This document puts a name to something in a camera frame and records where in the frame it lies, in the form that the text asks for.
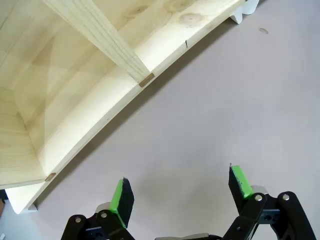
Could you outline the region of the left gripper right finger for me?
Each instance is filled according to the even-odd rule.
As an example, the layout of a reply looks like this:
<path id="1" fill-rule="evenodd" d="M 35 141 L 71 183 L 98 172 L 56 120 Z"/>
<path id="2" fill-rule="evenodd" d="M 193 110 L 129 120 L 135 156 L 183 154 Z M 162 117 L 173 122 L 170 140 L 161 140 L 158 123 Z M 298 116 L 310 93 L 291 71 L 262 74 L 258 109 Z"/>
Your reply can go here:
<path id="1" fill-rule="evenodd" d="M 238 165 L 229 166 L 228 186 L 238 216 L 222 240 L 251 240 L 260 225 L 269 225 L 277 240 L 317 240 L 294 192 L 285 191 L 272 197 L 254 189 Z"/>

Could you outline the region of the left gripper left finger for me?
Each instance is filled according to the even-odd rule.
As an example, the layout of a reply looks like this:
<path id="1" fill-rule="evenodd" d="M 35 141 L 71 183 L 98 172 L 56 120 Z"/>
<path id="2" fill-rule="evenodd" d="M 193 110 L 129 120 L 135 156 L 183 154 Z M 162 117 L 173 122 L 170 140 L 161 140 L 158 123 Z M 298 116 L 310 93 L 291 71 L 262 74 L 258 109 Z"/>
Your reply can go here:
<path id="1" fill-rule="evenodd" d="M 134 200 L 129 180 L 120 179 L 111 202 L 100 204 L 89 218 L 75 214 L 68 219 L 61 240 L 135 240 L 128 231 Z"/>

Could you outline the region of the light wooden shelf rack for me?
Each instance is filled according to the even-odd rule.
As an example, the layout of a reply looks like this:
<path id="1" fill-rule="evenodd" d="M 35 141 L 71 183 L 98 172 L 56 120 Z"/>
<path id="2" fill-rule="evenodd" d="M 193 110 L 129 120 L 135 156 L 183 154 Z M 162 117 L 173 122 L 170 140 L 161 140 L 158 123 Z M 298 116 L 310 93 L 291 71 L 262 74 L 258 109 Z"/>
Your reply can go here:
<path id="1" fill-rule="evenodd" d="M 15 213 L 248 0 L 0 0 L 0 189 Z"/>

